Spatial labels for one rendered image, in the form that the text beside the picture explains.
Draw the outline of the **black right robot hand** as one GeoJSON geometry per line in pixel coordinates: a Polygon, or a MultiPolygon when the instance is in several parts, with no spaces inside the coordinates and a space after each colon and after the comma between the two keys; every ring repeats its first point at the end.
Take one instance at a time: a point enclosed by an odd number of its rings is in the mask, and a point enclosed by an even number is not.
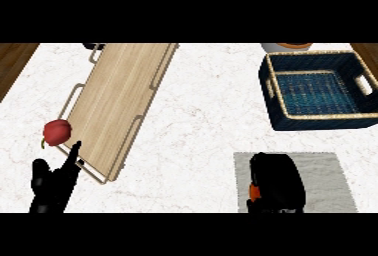
{"type": "Polygon", "coordinates": [[[286,154],[256,153],[249,160],[251,184],[259,189],[255,202],[246,200],[251,214],[302,213],[305,190],[296,166],[286,154]]]}

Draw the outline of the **grey placemat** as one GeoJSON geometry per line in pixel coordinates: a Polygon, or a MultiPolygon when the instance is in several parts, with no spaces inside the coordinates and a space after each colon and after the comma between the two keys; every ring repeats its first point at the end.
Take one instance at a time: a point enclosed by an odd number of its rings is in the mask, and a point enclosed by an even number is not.
{"type": "MultiPolygon", "coordinates": [[[[305,213],[355,213],[357,207],[333,152],[286,152],[305,189],[305,213]]],[[[249,159],[254,152],[234,152],[237,212],[246,213],[251,183],[249,159]]]]}

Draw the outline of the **white pot with orange rim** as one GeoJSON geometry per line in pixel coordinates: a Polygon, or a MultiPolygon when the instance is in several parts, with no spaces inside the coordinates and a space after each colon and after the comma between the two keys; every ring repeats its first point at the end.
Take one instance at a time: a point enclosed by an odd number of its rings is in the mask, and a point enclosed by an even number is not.
{"type": "Polygon", "coordinates": [[[292,43],[262,43],[261,47],[267,53],[271,52],[293,52],[307,51],[310,48],[310,43],[292,44],[292,43]]]}

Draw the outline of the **red bell pepper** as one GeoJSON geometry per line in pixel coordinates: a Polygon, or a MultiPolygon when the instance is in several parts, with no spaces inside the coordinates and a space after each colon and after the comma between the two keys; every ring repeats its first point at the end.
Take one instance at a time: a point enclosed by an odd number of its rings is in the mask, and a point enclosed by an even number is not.
{"type": "Polygon", "coordinates": [[[44,125],[41,146],[57,146],[70,138],[72,127],[66,120],[57,119],[44,125]]]}

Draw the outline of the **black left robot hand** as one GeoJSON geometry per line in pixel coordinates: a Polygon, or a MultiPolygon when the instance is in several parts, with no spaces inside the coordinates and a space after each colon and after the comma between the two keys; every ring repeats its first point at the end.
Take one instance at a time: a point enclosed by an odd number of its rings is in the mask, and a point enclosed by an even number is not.
{"type": "Polygon", "coordinates": [[[50,170],[44,159],[32,161],[31,189],[34,199],[29,212],[62,214],[67,205],[73,187],[76,185],[79,166],[82,160],[76,160],[81,142],[72,145],[67,158],[62,166],[50,170]]]}

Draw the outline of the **pale wooden tray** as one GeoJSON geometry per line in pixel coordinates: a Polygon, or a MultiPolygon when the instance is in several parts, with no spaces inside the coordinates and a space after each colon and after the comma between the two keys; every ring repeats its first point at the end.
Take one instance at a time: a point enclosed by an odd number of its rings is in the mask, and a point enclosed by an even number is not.
{"type": "Polygon", "coordinates": [[[70,124],[66,152],[81,144],[76,165],[93,179],[116,179],[159,83],[177,49],[174,43],[106,43],[94,46],[93,69],[70,90],[59,117],[70,124]]]}

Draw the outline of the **dark blue wicker basket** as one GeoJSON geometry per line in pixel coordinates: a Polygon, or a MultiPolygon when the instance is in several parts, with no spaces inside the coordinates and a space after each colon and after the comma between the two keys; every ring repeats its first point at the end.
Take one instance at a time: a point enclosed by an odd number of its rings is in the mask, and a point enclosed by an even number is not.
{"type": "Polygon", "coordinates": [[[378,124],[378,79],[354,51],[271,52],[258,79],[276,131],[378,124]]]}

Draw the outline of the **orange-red tomato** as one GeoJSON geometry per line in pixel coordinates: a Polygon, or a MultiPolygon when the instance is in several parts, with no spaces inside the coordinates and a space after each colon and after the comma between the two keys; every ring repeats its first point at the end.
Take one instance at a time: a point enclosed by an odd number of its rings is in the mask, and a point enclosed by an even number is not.
{"type": "Polygon", "coordinates": [[[255,202],[255,200],[259,198],[259,189],[254,184],[249,184],[249,200],[251,202],[255,202]]]}

